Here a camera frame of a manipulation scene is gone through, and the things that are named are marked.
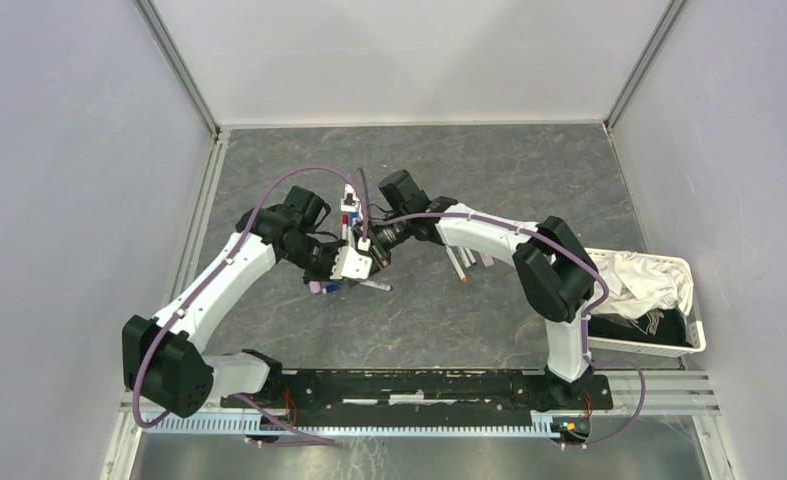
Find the metal corner post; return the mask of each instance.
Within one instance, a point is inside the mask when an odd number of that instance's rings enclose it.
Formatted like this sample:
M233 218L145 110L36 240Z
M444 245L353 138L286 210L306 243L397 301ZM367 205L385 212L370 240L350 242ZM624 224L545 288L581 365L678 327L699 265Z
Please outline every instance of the metal corner post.
M637 59L628 80L626 80L623 89L617 96L614 106L611 107L611 111L608 112L608 116L605 118L605 127L609 132L614 128L617 122L620 121L620 117L623 115L623 112L625 112L632 96L634 96L634 92L643 81L643 77L646 76L649 66L658 55L658 51L670 34L673 25L676 23L676 20L678 20L687 2L688 0L670 0L670 3L667 4L667 8L664 9L661 19L658 20L658 25L656 25L655 30L652 31L652 36L649 37L649 41L646 42L646 46L643 48L640 58Z
M187 97L193 103L193 108L195 108L196 114L199 116L202 124L204 124L210 134L216 138L220 132L219 124L216 122L213 113L205 102L202 92L199 91L199 87L196 86L193 76L190 74L189 69L187 69L184 59L181 58L178 47L176 47L175 42L172 41L172 37L169 35L169 31L163 23L163 19L160 18L160 14L154 3L152 0L134 0L134 4L137 6L137 10L140 11L140 15L143 16L143 20L152 32L152 36L160 47L163 56L166 58L166 62L175 73L175 77L178 78L178 82L181 84Z

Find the white basket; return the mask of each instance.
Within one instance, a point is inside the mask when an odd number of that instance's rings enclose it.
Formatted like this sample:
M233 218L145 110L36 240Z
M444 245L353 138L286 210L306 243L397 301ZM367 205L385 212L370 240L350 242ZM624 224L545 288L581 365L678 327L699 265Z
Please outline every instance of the white basket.
M595 248L587 249L591 257L604 257L610 253L609 250L598 250ZM686 261L677 257L663 257L660 255L648 255L645 253L636 254L640 257L651 258L662 262L670 262L681 265L690 271L690 265ZM696 353L705 350L705 330L702 329L702 322L696 320L688 322L685 318L685 331L687 332L687 343L690 347L675 347L672 345L655 345L651 343L630 342L627 340L614 340L611 338L590 337L588 345L591 348L601 348L604 350L616 350L619 352L644 353L646 355L657 355L659 357L681 357L688 353Z

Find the white towel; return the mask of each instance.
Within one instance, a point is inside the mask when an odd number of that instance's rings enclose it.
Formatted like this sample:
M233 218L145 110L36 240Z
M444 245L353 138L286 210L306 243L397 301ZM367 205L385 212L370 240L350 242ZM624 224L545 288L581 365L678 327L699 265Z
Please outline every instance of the white towel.
M608 300L593 314L616 314L634 320L653 309L678 308L687 316L693 307L693 277L687 262L635 252L588 252L611 290ZM602 295L594 283L592 298Z

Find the white panel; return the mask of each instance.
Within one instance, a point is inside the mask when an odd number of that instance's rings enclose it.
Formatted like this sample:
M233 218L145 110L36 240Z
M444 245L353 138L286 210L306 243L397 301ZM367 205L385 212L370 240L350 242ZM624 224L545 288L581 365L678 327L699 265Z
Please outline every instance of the white panel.
M787 2L688 2L616 146L650 247L693 269L738 478L787 478Z
M223 124L601 120L667 0L156 0Z
M0 479L98 475L207 145L131 2L0 1Z

